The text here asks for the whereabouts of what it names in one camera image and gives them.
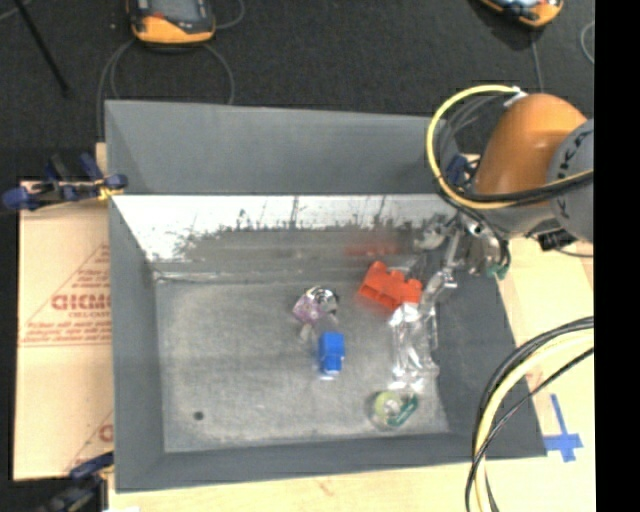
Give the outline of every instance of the clear plastic object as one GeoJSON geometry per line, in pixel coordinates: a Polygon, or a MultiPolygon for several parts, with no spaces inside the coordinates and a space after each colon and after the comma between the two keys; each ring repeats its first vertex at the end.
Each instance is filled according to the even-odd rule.
{"type": "Polygon", "coordinates": [[[435,306],[422,310],[418,304],[402,304],[391,318],[393,331],[393,377],[389,389],[424,389],[425,377],[439,372],[431,353],[438,346],[435,306]]]}

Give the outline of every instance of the orange device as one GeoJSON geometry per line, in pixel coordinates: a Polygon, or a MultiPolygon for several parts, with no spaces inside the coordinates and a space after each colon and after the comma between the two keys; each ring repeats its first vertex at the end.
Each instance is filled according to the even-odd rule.
{"type": "Polygon", "coordinates": [[[131,30],[149,46],[196,46],[215,33],[209,0],[127,0],[126,5],[131,30]]]}
{"type": "Polygon", "coordinates": [[[480,0],[493,10],[532,28],[542,27],[555,18],[564,0],[480,0]]]}

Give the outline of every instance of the clamp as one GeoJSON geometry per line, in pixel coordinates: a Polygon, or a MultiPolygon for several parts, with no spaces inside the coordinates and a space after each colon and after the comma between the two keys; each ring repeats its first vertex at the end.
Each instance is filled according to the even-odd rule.
{"type": "Polygon", "coordinates": [[[71,182],[69,172],[58,154],[53,155],[44,168],[45,179],[31,187],[15,187],[2,194],[2,202],[10,210],[37,210],[43,206],[75,202],[83,199],[106,198],[123,190],[128,179],[123,174],[104,176],[96,161],[88,153],[80,155],[80,165],[86,181],[71,182]]]}

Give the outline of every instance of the blue block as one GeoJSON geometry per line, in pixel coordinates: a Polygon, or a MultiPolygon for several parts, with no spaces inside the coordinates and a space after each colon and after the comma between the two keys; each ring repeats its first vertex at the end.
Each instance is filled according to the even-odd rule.
{"type": "Polygon", "coordinates": [[[341,332],[327,331],[318,339],[318,362],[320,371],[335,375],[342,370],[344,359],[344,335],[341,332]]]}

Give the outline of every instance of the wire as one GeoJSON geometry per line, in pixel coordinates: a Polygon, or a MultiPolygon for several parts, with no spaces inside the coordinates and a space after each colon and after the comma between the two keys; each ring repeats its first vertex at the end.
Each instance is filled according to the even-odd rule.
{"type": "MultiPolygon", "coordinates": [[[[568,363],[566,363],[565,365],[560,367],[553,374],[551,374],[549,377],[547,377],[545,380],[543,380],[540,384],[538,384],[538,386],[534,390],[529,391],[523,398],[521,398],[518,402],[516,402],[502,416],[502,418],[500,418],[499,421],[496,422],[496,424],[493,426],[493,428],[491,429],[491,431],[487,435],[487,438],[482,443],[482,446],[480,446],[480,448],[478,449],[478,451],[476,452],[476,454],[475,454],[475,456],[473,458],[471,470],[469,471],[469,476],[467,478],[467,489],[465,491],[467,496],[470,496],[471,486],[473,485],[473,480],[475,479],[475,476],[477,474],[478,468],[480,466],[480,462],[482,461],[483,457],[486,456],[486,452],[489,449],[489,445],[493,442],[493,440],[502,431],[502,429],[507,424],[509,419],[511,419],[513,417],[513,415],[516,412],[518,412],[522,408],[522,406],[524,404],[526,404],[531,398],[533,398],[535,395],[537,395],[540,391],[542,391],[544,388],[549,386],[551,383],[553,383],[554,381],[559,379],[562,375],[567,373],[574,366],[578,365],[579,363],[581,363],[582,361],[584,361],[588,357],[592,356],[594,353],[595,353],[595,349],[592,347],[592,348],[582,352],[582,354],[580,354],[579,356],[574,357],[571,361],[569,361],[568,363]]],[[[495,501],[492,499],[493,495],[491,494],[491,491],[490,491],[490,486],[489,486],[488,479],[487,479],[486,483],[487,483],[487,490],[489,491],[490,496],[491,496],[491,501],[493,502],[492,509],[497,508],[497,506],[495,505],[495,501]]]]}
{"type": "Polygon", "coordinates": [[[591,55],[589,53],[589,51],[587,50],[587,46],[584,42],[585,39],[585,35],[586,33],[589,31],[589,29],[591,27],[595,27],[596,26],[596,20],[593,20],[591,23],[587,23],[584,28],[580,31],[580,48],[582,49],[582,53],[584,53],[584,56],[589,60],[589,62],[591,62],[591,64],[593,64],[595,66],[596,64],[596,60],[593,58],[593,55],[591,55]]]}
{"type": "Polygon", "coordinates": [[[554,247],[553,249],[556,252],[559,252],[560,254],[564,254],[565,256],[573,256],[574,258],[593,258],[593,254],[582,254],[579,252],[569,252],[565,249],[560,249],[558,247],[554,247]]]}
{"type": "MultiPolygon", "coordinates": [[[[24,0],[22,2],[22,5],[27,6],[31,3],[32,0],[24,0]]],[[[9,9],[6,12],[3,12],[2,14],[0,14],[0,21],[6,20],[7,18],[10,18],[11,16],[13,16],[14,14],[16,14],[18,12],[18,8],[14,7],[13,9],[9,9]]]]}
{"type": "Polygon", "coordinates": [[[226,30],[231,27],[235,27],[238,23],[242,21],[245,14],[244,0],[238,0],[238,4],[240,4],[240,14],[238,15],[238,17],[235,20],[232,20],[228,23],[223,23],[222,25],[218,25],[216,27],[216,30],[226,30]]]}
{"type": "MultiPolygon", "coordinates": [[[[131,46],[136,42],[136,38],[132,38],[131,40],[123,43],[119,46],[116,51],[111,55],[106,65],[102,69],[102,73],[100,75],[100,80],[98,82],[98,92],[96,96],[96,133],[99,141],[104,140],[104,96],[105,96],[105,85],[107,81],[107,76],[109,77],[109,85],[111,88],[111,93],[115,99],[120,99],[120,93],[116,87],[116,69],[118,66],[118,62],[124,55],[124,53],[131,48],[131,46]]],[[[227,63],[226,59],[216,51],[211,45],[205,44],[202,47],[207,50],[210,54],[212,54],[219,62],[222,64],[225,72],[227,73],[227,77],[229,79],[229,97],[227,99],[227,105],[232,105],[235,100],[236,94],[236,84],[235,79],[233,77],[233,71],[231,67],[227,63]]]]}
{"type": "Polygon", "coordinates": [[[220,53],[217,52],[213,48],[213,46],[205,44],[204,49],[211,53],[214,57],[216,57],[227,72],[227,77],[229,78],[229,99],[227,99],[227,105],[232,105],[236,96],[236,82],[233,78],[233,72],[231,71],[231,68],[229,67],[229,64],[227,64],[227,61],[224,59],[224,57],[220,55],[220,53]]]}
{"type": "Polygon", "coordinates": [[[538,87],[540,88],[540,92],[544,92],[542,70],[540,68],[540,59],[538,58],[538,45],[536,44],[536,34],[533,31],[529,33],[529,41],[529,46],[531,47],[531,53],[533,55],[533,64],[536,70],[536,79],[538,80],[538,87]]]}
{"type": "Polygon", "coordinates": [[[455,190],[443,176],[434,152],[434,134],[436,126],[438,125],[444,114],[454,104],[469,96],[488,92],[500,92],[503,94],[521,93],[520,89],[517,87],[509,87],[503,85],[480,85],[471,87],[455,94],[447,101],[445,101],[444,104],[436,111],[427,128],[425,141],[427,159],[437,183],[449,197],[451,197],[457,203],[474,209],[489,210],[497,208],[507,208],[510,206],[524,206],[527,204],[540,202],[545,199],[550,199],[551,197],[561,194],[570,188],[580,186],[585,182],[593,179],[593,169],[589,169],[580,173],[573,174],[566,178],[555,180],[536,189],[524,190],[521,192],[510,194],[477,195],[455,190]]]}
{"type": "MultiPolygon", "coordinates": [[[[543,333],[529,342],[525,343],[514,351],[494,372],[489,380],[487,387],[481,397],[478,409],[478,417],[476,419],[476,428],[473,434],[473,453],[475,454],[484,443],[487,432],[490,432],[489,426],[495,416],[495,413],[509,390],[518,382],[526,372],[533,366],[539,364],[546,359],[549,354],[554,354],[560,350],[566,350],[576,344],[584,343],[584,338],[567,338],[560,336],[573,334],[580,330],[592,329],[594,327],[594,318],[585,317],[574,322],[557,327],[551,331],[543,333]]],[[[482,479],[474,479],[476,484],[476,494],[482,510],[486,510],[481,503],[487,494],[486,482],[482,479]]],[[[470,508],[469,497],[470,492],[465,494],[467,510],[470,508]]]]}
{"type": "MultiPolygon", "coordinates": [[[[518,382],[522,377],[524,377],[524,375],[531,368],[539,365],[542,361],[547,359],[549,355],[555,355],[560,351],[564,351],[569,348],[573,348],[576,345],[583,344],[585,341],[590,341],[590,340],[585,338],[564,340],[563,342],[557,343],[552,347],[545,348],[540,352],[533,354],[529,359],[524,361],[522,365],[520,365],[516,369],[516,371],[514,371],[512,374],[510,374],[507,377],[507,379],[505,379],[504,383],[496,390],[496,394],[494,395],[494,398],[491,400],[491,402],[487,406],[487,412],[485,412],[485,414],[483,415],[482,422],[479,428],[481,435],[479,437],[479,441],[476,443],[474,453],[481,448],[482,443],[486,439],[487,433],[490,432],[491,430],[490,426],[495,416],[495,413],[497,412],[500,404],[504,400],[507,393],[515,385],[515,383],[518,382]]],[[[478,500],[478,504],[480,505],[481,510],[484,512],[486,510],[486,507],[483,506],[483,503],[485,501],[485,496],[487,495],[486,480],[480,478],[478,475],[478,473],[480,472],[480,469],[483,468],[483,465],[484,465],[484,458],[482,458],[478,462],[478,469],[477,469],[476,476],[474,478],[474,483],[476,488],[476,497],[478,500]]]]}
{"type": "Polygon", "coordinates": [[[118,60],[120,60],[120,57],[122,56],[122,54],[134,42],[135,42],[135,38],[132,38],[131,40],[127,41],[126,43],[123,43],[120,47],[118,47],[118,49],[115,52],[113,52],[113,54],[105,64],[104,68],[102,68],[102,73],[100,74],[100,80],[98,82],[98,93],[96,95],[96,134],[98,137],[98,141],[104,140],[103,106],[104,106],[104,85],[107,78],[107,74],[109,73],[109,70],[111,69],[112,66],[115,67],[115,64],[117,63],[118,60]]]}

